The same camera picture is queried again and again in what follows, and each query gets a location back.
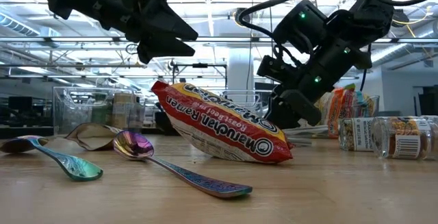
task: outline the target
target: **wooden table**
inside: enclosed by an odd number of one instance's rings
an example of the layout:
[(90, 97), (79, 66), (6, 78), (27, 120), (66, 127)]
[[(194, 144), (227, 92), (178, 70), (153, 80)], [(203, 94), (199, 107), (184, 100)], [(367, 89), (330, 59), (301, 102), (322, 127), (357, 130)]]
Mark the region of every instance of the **wooden table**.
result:
[(254, 187), (224, 201), (158, 165), (113, 151), (87, 152), (57, 138), (47, 146), (104, 169), (72, 182), (41, 153), (0, 154), (0, 223), (436, 223), (438, 164), (340, 151), (336, 140), (296, 148), (279, 165), (211, 158), (179, 137), (149, 136), (156, 155), (197, 173)]

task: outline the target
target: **column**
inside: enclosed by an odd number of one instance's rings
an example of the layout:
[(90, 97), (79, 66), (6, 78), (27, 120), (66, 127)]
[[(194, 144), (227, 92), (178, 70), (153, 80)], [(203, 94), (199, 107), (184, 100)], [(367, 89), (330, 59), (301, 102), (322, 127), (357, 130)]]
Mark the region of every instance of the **column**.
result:
[(228, 98), (247, 108), (254, 102), (254, 51), (251, 54), (249, 48), (229, 49), (227, 69)]

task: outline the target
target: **orange snack bag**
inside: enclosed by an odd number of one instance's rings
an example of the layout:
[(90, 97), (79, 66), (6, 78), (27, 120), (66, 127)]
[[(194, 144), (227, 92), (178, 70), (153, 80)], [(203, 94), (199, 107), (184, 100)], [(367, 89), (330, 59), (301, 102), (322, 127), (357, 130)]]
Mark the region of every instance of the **orange snack bag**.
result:
[(186, 83), (156, 82), (152, 91), (173, 127), (209, 155), (262, 163), (292, 159), (283, 131), (246, 108)]

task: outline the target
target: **maruchan logo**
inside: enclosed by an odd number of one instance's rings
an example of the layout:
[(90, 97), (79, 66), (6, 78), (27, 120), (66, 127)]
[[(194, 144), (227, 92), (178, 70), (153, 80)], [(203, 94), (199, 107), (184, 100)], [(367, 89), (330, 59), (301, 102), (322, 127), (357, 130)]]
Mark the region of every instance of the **maruchan logo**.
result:
[(263, 157), (269, 156), (274, 150), (272, 142), (266, 138), (258, 139), (255, 144), (255, 151)]
[(262, 128), (265, 128), (274, 134), (277, 134), (279, 132), (279, 129), (271, 122), (260, 118), (259, 116), (253, 114), (251, 111), (247, 110), (246, 108), (242, 108), (238, 105), (235, 105), (234, 103), (232, 103), (229, 100), (223, 99), (222, 97), (218, 97), (216, 95), (212, 95), (208, 92), (205, 92), (205, 91), (203, 91), (203, 90), (201, 90), (193, 85), (189, 85), (189, 84), (184, 85), (184, 90), (198, 94), (203, 101), (208, 101), (211, 103), (221, 105), (225, 108), (228, 108), (228, 109), (238, 113), (244, 120), (246, 120), (252, 124), (258, 125)]
[(217, 136), (225, 136), (233, 142), (240, 143), (251, 153), (267, 157), (274, 151), (272, 141), (267, 138), (259, 138), (255, 140), (244, 132), (229, 127), (226, 123), (206, 114), (201, 114), (201, 125), (214, 131)]

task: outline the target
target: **white wall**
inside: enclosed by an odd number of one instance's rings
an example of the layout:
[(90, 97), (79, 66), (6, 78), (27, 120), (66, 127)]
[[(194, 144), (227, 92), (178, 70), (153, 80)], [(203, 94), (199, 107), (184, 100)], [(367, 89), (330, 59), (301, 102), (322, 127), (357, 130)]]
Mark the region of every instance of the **white wall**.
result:
[(415, 115), (415, 87), (438, 84), (438, 73), (384, 71), (382, 76), (386, 110), (398, 110), (404, 116)]

